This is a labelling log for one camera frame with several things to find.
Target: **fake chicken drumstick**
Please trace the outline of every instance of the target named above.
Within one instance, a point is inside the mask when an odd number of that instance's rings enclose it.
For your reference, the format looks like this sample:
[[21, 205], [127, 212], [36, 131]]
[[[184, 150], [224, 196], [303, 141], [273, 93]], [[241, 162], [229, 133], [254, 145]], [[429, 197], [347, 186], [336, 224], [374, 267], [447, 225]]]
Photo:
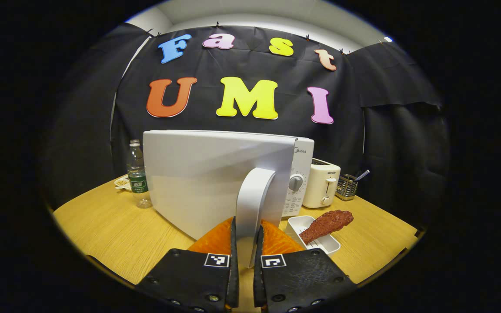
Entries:
[[299, 236], [304, 241], [304, 244], [309, 244], [311, 241], [326, 236], [342, 229], [353, 221], [353, 214], [349, 211], [335, 210], [322, 214], [314, 220], [312, 224], [300, 233]]

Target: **small plate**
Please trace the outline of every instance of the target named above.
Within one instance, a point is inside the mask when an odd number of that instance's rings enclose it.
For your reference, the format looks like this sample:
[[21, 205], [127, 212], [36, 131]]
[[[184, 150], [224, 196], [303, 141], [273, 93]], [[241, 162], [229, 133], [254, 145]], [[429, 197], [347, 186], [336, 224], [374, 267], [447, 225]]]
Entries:
[[115, 186], [117, 186], [117, 187], [115, 187], [117, 189], [126, 189], [128, 191], [132, 191], [131, 190], [131, 183], [129, 182], [128, 175], [125, 175], [125, 176], [119, 178], [118, 180], [116, 180], [114, 182], [114, 184], [115, 184]]
[[321, 236], [320, 238], [313, 240], [309, 244], [304, 244], [304, 241], [299, 236], [300, 233], [304, 232], [311, 224], [314, 222], [312, 216], [294, 216], [287, 220], [286, 234], [288, 234], [293, 240], [298, 242], [305, 249], [320, 248], [332, 256], [336, 251], [341, 248], [341, 244], [332, 237], [332, 235], [327, 234], [326, 236]]

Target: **microwave dial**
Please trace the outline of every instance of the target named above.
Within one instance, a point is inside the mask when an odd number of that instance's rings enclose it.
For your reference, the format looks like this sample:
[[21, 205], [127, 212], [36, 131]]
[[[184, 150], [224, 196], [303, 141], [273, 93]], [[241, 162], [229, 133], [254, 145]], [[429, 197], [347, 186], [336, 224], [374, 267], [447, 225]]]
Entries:
[[292, 175], [289, 179], [289, 189], [297, 192], [303, 186], [304, 177], [300, 174]]

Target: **wire utensil holder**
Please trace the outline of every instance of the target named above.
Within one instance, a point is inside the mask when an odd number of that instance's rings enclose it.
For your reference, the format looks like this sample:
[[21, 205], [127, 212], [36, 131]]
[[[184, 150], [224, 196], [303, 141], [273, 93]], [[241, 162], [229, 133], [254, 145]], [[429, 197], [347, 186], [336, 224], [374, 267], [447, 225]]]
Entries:
[[342, 200], [353, 200], [357, 192], [358, 182], [355, 181], [356, 179], [355, 176], [349, 174], [340, 176], [336, 187], [336, 194], [339, 194], [339, 198]]

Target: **black curtain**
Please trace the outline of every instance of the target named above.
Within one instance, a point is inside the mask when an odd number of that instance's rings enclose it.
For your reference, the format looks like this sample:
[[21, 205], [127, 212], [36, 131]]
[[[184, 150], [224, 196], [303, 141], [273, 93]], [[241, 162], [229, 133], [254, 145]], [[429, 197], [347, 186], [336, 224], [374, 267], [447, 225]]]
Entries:
[[[159, 44], [190, 34], [183, 56], [165, 64]], [[204, 48], [202, 42], [211, 34], [235, 36], [228, 50]], [[293, 43], [292, 56], [270, 52], [271, 38], [285, 38]], [[315, 49], [325, 49], [334, 56], [336, 71], [321, 65]], [[177, 79], [198, 79], [190, 92], [189, 103], [181, 114], [171, 118], [155, 118], [147, 113], [149, 83], [158, 79], [172, 81], [165, 90], [164, 105], [177, 99]], [[223, 77], [239, 77], [252, 89], [259, 80], [278, 84], [274, 103], [278, 119], [257, 119], [239, 112], [234, 117], [219, 117]], [[314, 123], [312, 96], [308, 87], [326, 89], [331, 125]], [[337, 164], [344, 172], [358, 169], [363, 145], [363, 118], [350, 61], [338, 50], [294, 34], [259, 27], [222, 26], [179, 30], [152, 38], [131, 62], [117, 91], [112, 124], [113, 156], [116, 176], [125, 173], [125, 158], [130, 139], [143, 139], [146, 130], [222, 130], [249, 133], [272, 133], [308, 137], [314, 140], [314, 157]]]
[[148, 34], [123, 23], [101, 38], [63, 78], [38, 159], [40, 186], [52, 209], [114, 178], [110, 119], [127, 64]]
[[[158, 45], [187, 33], [192, 38], [184, 55], [161, 64]], [[214, 33], [235, 36], [234, 47], [204, 48], [202, 42]], [[200, 27], [150, 38], [121, 78], [147, 36], [142, 29], [122, 24], [92, 47], [64, 80], [57, 95], [60, 110], [42, 159], [54, 208], [125, 174], [129, 140], [142, 140], [143, 132], [151, 129], [308, 137], [315, 141], [314, 157], [337, 164], [342, 174], [370, 169], [357, 194], [411, 225], [426, 227], [441, 205], [449, 163], [442, 103], [419, 66], [396, 44], [377, 43], [344, 55], [278, 30]], [[273, 37], [291, 40], [294, 55], [270, 53]], [[324, 68], [315, 49], [334, 56], [337, 70]], [[176, 81], [182, 77], [198, 79], [185, 111], [171, 118], [149, 115], [149, 83], [170, 79], [163, 103], [171, 105], [179, 91]], [[240, 77], [248, 89], [259, 80], [276, 81], [278, 119], [256, 119], [251, 113], [217, 116], [223, 77]], [[311, 120], [314, 107], [307, 87], [328, 90], [333, 124]]]
[[393, 42], [348, 58], [364, 113], [361, 169], [371, 171], [358, 183], [357, 195], [424, 230], [443, 204], [449, 168], [441, 98]]

